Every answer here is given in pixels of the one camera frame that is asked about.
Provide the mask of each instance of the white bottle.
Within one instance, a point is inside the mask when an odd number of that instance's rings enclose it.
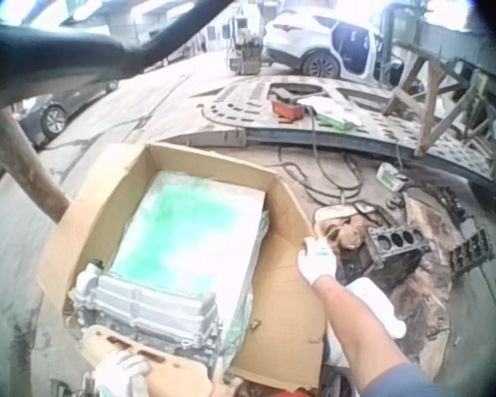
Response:
[[[397,320],[394,314],[394,307],[389,302],[388,297],[377,287],[373,281],[367,277],[357,279],[346,286],[346,289],[362,299],[369,306],[377,319],[384,325],[389,335],[393,339],[400,339],[406,334],[406,324],[404,321]],[[331,324],[327,324],[327,342],[329,345],[329,355],[326,364],[330,366],[349,367],[341,344],[336,339]]]

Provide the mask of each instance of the cardboard box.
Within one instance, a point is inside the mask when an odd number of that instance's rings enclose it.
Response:
[[[46,296],[64,318],[73,314],[68,293],[77,275],[93,258],[105,263],[111,260],[127,221],[159,170],[182,171],[266,192],[270,230],[253,279],[252,318],[260,325],[246,335],[233,370],[247,380],[280,389],[316,387],[327,320],[296,265],[302,240],[314,233],[286,183],[258,165],[169,144],[109,146],[89,171],[45,248],[38,280]],[[81,352],[95,366],[115,348],[130,348],[150,358],[154,369],[149,375],[151,395],[208,394],[203,385],[211,384],[204,365],[153,351],[103,327],[84,335]],[[187,380],[180,384],[179,379]]]

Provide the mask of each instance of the white glove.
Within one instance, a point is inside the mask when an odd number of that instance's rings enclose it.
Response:
[[[327,240],[325,238],[315,240],[312,237],[307,237],[305,245],[307,250],[301,250],[298,253],[298,267],[308,283],[312,285],[323,275],[328,275],[334,279],[336,256],[327,245]]]
[[[93,373],[95,390],[101,397],[148,397],[145,376],[149,371],[143,356],[128,351],[112,352]]]

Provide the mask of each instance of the forearm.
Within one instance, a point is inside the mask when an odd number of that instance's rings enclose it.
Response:
[[[370,309],[333,278],[313,284],[323,302],[332,329],[340,341],[359,390],[406,357]]]

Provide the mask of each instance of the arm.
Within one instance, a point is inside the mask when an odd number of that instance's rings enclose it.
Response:
[[[443,394],[411,365],[370,309],[335,280],[336,257],[325,239],[305,239],[298,267],[314,288],[364,397],[439,397]]]
[[[312,287],[325,307],[359,390],[390,368],[408,362],[384,325],[334,277],[323,275]]]

